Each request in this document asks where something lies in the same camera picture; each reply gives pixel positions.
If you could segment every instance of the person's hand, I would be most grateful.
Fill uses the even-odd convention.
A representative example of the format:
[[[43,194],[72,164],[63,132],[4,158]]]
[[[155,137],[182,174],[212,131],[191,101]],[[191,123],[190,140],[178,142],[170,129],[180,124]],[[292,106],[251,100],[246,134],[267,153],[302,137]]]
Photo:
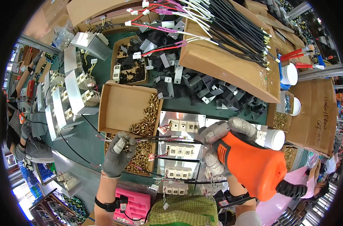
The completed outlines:
[[[129,141],[129,151],[123,151],[126,141]],[[102,171],[112,178],[119,178],[121,172],[129,164],[131,158],[135,154],[136,141],[130,138],[130,135],[125,132],[118,132],[110,143],[110,147],[106,152],[105,161],[102,164]]]
[[[42,56],[41,56],[42,54],[44,55],[45,52],[41,52],[41,51],[40,51],[40,52],[37,54],[37,56],[32,60],[32,62],[33,62],[34,65],[37,65],[38,61],[39,61],[39,60],[41,59],[41,57],[42,57]]]
[[[231,117],[228,122],[219,121],[204,129],[200,133],[201,141],[205,145],[213,144],[225,137],[229,131],[244,134],[246,139],[250,141],[255,141],[257,138],[257,129],[252,124],[244,119]],[[219,161],[217,150],[210,148],[206,152],[205,162],[213,175],[230,175],[227,167]]]
[[[31,133],[31,123],[29,121],[24,121],[21,126],[21,138],[27,140]]]

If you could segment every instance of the gray glove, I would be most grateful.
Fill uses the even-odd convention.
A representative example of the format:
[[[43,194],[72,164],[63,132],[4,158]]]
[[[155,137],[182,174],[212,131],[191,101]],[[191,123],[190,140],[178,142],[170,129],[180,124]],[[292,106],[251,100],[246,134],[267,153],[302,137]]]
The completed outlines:
[[[45,53],[45,52],[41,52],[41,51],[40,51],[40,52],[37,54],[37,56],[32,60],[32,62],[33,62],[34,65],[37,65],[37,63],[38,63],[38,61],[41,59],[41,55],[42,55],[43,53]]]
[[[257,138],[257,129],[252,124],[244,119],[231,117],[228,122],[219,121],[204,129],[200,133],[201,141],[204,144],[213,144],[225,137],[231,130],[245,134],[252,141]],[[219,161],[216,150],[209,148],[205,155],[205,162],[213,175],[231,175],[227,167]]]
[[[129,141],[128,152],[123,151],[126,141]],[[106,152],[105,161],[101,167],[102,171],[110,177],[119,178],[121,176],[121,172],[134,156],[135,149],[135,139],[130,138],[128,133],[118,132]]]
[[[21,138],[27,140],[27,138],[31,135],[31,123],[29,121],[25,121],[21,126]]]

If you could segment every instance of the blue plastic crate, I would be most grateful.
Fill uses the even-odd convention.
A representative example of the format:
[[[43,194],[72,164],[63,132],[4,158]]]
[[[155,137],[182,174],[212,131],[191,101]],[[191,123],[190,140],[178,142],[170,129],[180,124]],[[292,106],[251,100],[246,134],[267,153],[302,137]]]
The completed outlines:
[[[18,162],[18,166],[21,170],[22,177],[25,179],[29,188],[39,183],[34,174],[23,166],[23,162]]]
[[[38,166],[38,171],[40,173],[41,179],[43,181],[51,179],[51,176],[54,175],[50,169],[45,169],[42,163],[37,163],[37,166]]]

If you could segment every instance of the black plastic part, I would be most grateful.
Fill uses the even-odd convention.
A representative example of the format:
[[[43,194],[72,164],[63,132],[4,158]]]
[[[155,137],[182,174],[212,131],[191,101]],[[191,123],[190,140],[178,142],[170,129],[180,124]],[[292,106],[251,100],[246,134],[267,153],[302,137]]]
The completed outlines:
[[[307,186],[302,184],[291,184],[285,180],[282,180],[275,190],[287,197],[300,198],[307,193]]]

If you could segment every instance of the white sleeve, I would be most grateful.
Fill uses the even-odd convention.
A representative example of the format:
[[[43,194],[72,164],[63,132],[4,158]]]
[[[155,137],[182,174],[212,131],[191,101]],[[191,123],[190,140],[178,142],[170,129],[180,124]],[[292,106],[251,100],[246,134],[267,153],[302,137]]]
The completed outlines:
[[[239,215],[235,221],[235,226],[262,226],[262,222],[259,219],[257,212],[250,210]]]

